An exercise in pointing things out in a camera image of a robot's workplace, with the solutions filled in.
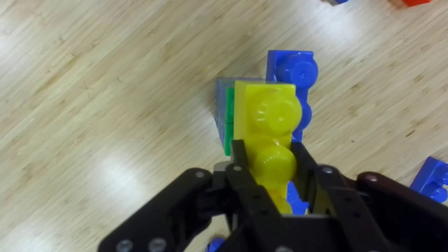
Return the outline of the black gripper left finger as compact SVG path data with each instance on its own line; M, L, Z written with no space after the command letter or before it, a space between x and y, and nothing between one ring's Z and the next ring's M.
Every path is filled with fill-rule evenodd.
M183 252L222 215L232 230L223 252L275 252L281 215L250 174L247 145L234 141L233 148L232 163L213 173L187 170L110 233L99 252Z

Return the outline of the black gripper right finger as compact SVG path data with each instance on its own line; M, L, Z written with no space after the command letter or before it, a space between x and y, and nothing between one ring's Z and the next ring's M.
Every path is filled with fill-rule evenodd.
M448 209L379 173L345 177L302 143L296 188L310 204L300 252L448 252Z

